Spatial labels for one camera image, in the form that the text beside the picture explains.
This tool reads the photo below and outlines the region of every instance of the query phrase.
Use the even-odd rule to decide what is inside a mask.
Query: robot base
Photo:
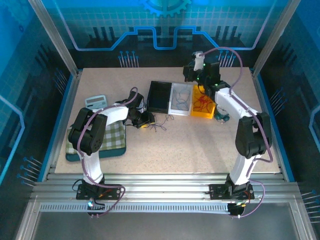
[[[108,184],[108,186],[115,186],[117,188],[105,188],[96,185],[89,184],[84,180],[81,181],[76,191],[77,200],[89,200],[90,198],[99,200],[118,200],[121,196],[120,184]],[[105,178],[103,178],[100,184],[105,184]]]
[[[255,199],[254,189],[249,181],[242,185],[234,185],[229,175],[224,184],[210,184],[208,194],[211,200],[243,202]]]

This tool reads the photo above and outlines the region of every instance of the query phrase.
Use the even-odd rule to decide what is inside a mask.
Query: small black object
[[[143,125],[155,123],[155,117],[151,112],[144,111],[141,113],[136,109],[130,109],[128,119],[131,120],[132,125],[137,129]]]
[[[71,131],[68,136],[69,142],[72,144],[74,149],[77,149],[78,140],[81,132],[87,124],[89,118],[94,112],[88,108],[81,108],[76,117],[74,124],[72,125]],[[107,124],[107,116],[97,114],[91,121],[91,130],[86,130],[82,141],[80,143],[80,150],[85,152],[87,155],[91,155],[99,150],[102,145],[105,129]]]
[[[255,199],[254,189],[248,181],[242,185],[234,185],[228,174],[224,184],[209,184],[209,192],[211,200],[231,200],[243,201]]]
[[[104,185],[104,183],[105,179],[103,178],[100,181],[100,184]],[[78,185],[75,198],[77,200],[89,200],[90,198],[99,200],[118,200],[121,196],[121,185],[108,184],[108,186],[115,186],[117,188],[105,188],[92,185],[82,179],[81,184]]]
[[[124,104],[124,103],[130,101],[135,95],[136,95],[136,92],[131,91],[128,99],[124,99],[122,101],[116,101],[115,103],[116,104]],[[140,93],[137,93],[135,99],[132,102],[130,102],[129,104],[127,104],[126,107],[129,109],[130,108],[137,108],[137,107],[139,107],[140,103],[143,100],[144,100],[144,96],[142,96]]]
[[[221,82],[220,63],[204,62],[203,69],[194,71],[195,62],[191,62],[183,66],[183,75],[185,82],[196,81],[199,85],[204,86],[204,89],[209,88]]]
[[[215,101],[216,92],[220,89],[230,88],[230,85],[225,81],[220,81],[219,83],[215,84],[206,84],[204,85],[204,93],[209,96],[213,101]]]
[[[256,117],[259,119],[259,122],[263,127],[269,147],[271,147],[272,137],[270,117],[266,112],[257,113]],[[266,152],[267,146],[262,137],[262,133],[252,116],[244,116],[239,119],[235,137],[235,146],[237,151],[247,159],[255,155],[262,155]]]
[[[236,203],[228,203],[228,212],[232,216],[242,215],[245,211],[245,207],[242,205],[237,205]]]
[[[151,81],[146,101],[148,112],[168,113],[171,86],[171,82]]]

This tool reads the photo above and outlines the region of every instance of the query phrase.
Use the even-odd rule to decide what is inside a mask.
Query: wire
[[[94,201],[94,203],[95,203],[96,205],[100,205],[100,206],[106,207],[106,205],[104,205],[104,204],[102,204],[102,203],[98,203],[95,199],[94,199],[93,201]]]
[[[88,172],[87,172],[87,170],[86,170],[85,154],[84,154],[84,153],[81,151],[81,149],[80,149],[80,143],[81,143],[81,141],[82,141],[82,139],[83,139],[83,137],[84,137],[84,134],[85,134],[86,130],[88,129],[88,126],[90,125],[90,123],[92,122],[92,120],[93,120],[99,113],[101,113],[102,111],[104,111],[104,110],[106,110],[106,109],[123,107],[123,106],[125,106],[125,105],[128,105],[128,104],[132,103],[132,101],[133,101],[133,100],[137,97],[137,95],[138,95],[138,88],[137,88],[137,87],[131,88],[130,93],[131,93],[133,90],[135,90],[135,95],[134,95],[133,98],[130,99],[129,101],[127,101],[127,102],[125,102],[125,103],[122,103],[122,104],[118,104],[118,105],[106,106],[106,107],[104,107],[103,109],[100,109],[100,110],[96,111],[96,112],[89,118],[89,120],[87,121],[87,123],[86,123],[85,126],[83,127],[83,130],[82,130],[82,132],[81,132],[81,134],[80,134],[80,137],[79,137],[79,140],[78,140],[78,142],[77,142],[76,148],[77,148],[77,151],[79,152],[79,154],[80,154],[80,156],[81,156],[81,166],[82,166],[82,170],[83,170],[84,175],[88,178],[88,180],[89,180],[90,182],[92,182],[94,185],[96,185],[96,186],[98,186],[98,187],[101,187],[101,188],[105,188],[105,189],[121,188],[121,189],[123,189],[122,194],[121,194],[121,196],[119,197],[119,199],[116,200],[115,203],[114,203],[107,211],[105,211],[104,213],[99,214],[99,216],[103,216],[103,215],[108,214],[108,213],[120,202],[120,200],[123,198],[123,196],[124,196],[125,193],[126,193],[126,188],[125,188],[123,185],[121,185],[121,186],[111,186],[111,185],[102,185],[102,184],[96,183],[96,182],[89,176],[89,174],[88,174]]]
[[[77,190],[74,189],[75,185],[77,184],[77,182],[81,181],[82,179],[78,179],[77,181],[74,182],[74,184],[72,185],[72,190],[77,192]]]
[[[248,197],[248,200],[249,200],[248,204],[249,204],[249,203],[250,203],[250,200],[251,200],[251,193],[248,193],[247,191],[244,191],[244,193],[245,193],[245,195],[247,195],[247,197]]]
[[[104,195],[106,195],[106,193],[109,193],[109,192],[111,192],[111,191],[112,191],[112,189],[108,189],[107,191],[101,193],[100,196],[98,197],[98,199],[100,199],[101,197],[103,197]]]
[[[214,103],[212,102],[212,100],[211,100],[208,96],[203,95],[203,96],[201,96],[201,97],[199,97],[199,98],[196,98],[196,97],[195,97],[195,99],[196,99],[197,101],[195,101],[195,102],[193,103],[193,110],[194,110],[194,111],[196,111],[196,112],[203,112],[203,110],[206,109],[206,112],[207,112],[207,113],[210,113],[210,112],[211,112],[211,111],[208,109],[208,107],[209,107],[210,104],[214,104]]]
[[[199,92],[200,92],[201,94],[205,95],[205,93],[200,90],[199,86],[200,86],[200,84],[198,83],[198,90],[199,90]]]
[[[187,93],[186,100],[181,96],[181,95],[183,95],[183,92]],[[180,108],[180,105],[183,105],[182,107],[185,108],[185,111],[188,111],[189,110],[188,101],[190,99],[190,96],[191,96],[191,91],[188,90],[188,85],[186,85],[185,88],[181,89],[181,91],[179,93],[177,93],[177,91],[175,89],[173,89],[171,108],[172,108],[172,106],[176,106],[176,108],[178,110],[183,111],[183,109]]]
[[[261,187],[262,187],[262,189],[263,189],[262,197],[261,197],[258,205],[257,205],[251,212],[249,212],[249,213],[247,213],[247,214],[245,214],[245,215],[238,216],[239,219],[244,218],[244,217],[247,217],[247,216],[253,214],[253,213],[260,207],[260,205],[262,204],[262,202],[263,202],[263,200],[264,200],[264,198],[265,198],[265,194],[266,194],[265,185],[264,185],[262,182],[260,182],[260,181],[256,181],[256,180],[252,180],[252,179],[250,179],[250,182],[257,183],[257,184],[260,184],[260,185],[261,185]]]
[[[154,123],[154,124],[150,124],[149,126],[147,126],[147,128],[149,128],[149,127],[151,126],[150,130],[151,130],[151,129],[154,129],[155,132],[157,132],[157,128],[161,128],[163,131],[167,131],[167,129],[164,127],[164,124],[165,124],[167,121],[169,121],[169,119],[175,120],[175,117],[172,116],[171,114],[166,114],[166,115],[165,115],[165,120],[164,120],[164,122],[163,122],[162,124],[159,124],[159,123],[156,122],[156,123]]]

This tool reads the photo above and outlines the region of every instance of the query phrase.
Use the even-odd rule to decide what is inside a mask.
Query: black box
[[[171,82],[151,81],[148,98],[146,101],[147,111],[167,114],[171,94]]]

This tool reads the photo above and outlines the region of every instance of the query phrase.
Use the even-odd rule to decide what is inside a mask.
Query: beige tabletop
[[[238,77],[238,67],[220,68],[221,79],[232,84]],[[184,82],[181,67],[156,68],[85,68],[75,96],[68,126],[76,119],[85,99],[105,95],[109,105],[128,98],[132,87],[137,87],[145,98],[151,81]],[[250,70],[234,87],[235,93],[250,107],[260,111],[257,93]],[[159,123],[165,114],[156,113]],[[174,116],[167,121],[166,131],[126,127],[126,152],[122,156],[102,158],[104,173],[228,173],[233,168],[237,150],[237,125],[233,119],[221,124],[214,119],[193,116]],[[80,162],[66,160],[66,134],[62,143],[55,173],[82,173]],[[258,162],[254,172],[278,172],[277,161]]]

